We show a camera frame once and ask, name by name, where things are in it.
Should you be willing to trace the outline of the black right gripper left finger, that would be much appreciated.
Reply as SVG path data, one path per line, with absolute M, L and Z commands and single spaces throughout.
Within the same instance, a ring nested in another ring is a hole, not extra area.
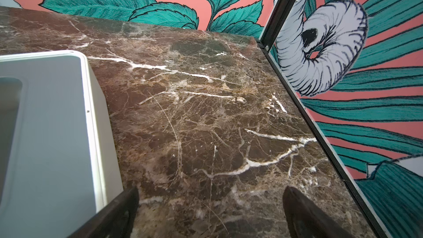
M 125 189 L 70 235 L 71 238 L 129 238 L 139 206 L 138 188 Z

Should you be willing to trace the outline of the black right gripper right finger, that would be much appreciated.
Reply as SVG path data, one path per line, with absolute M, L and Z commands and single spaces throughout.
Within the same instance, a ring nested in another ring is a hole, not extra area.
M 283 208 L 292 238 L 351 238 L 352 235 L 295 187 L 283 193 Z

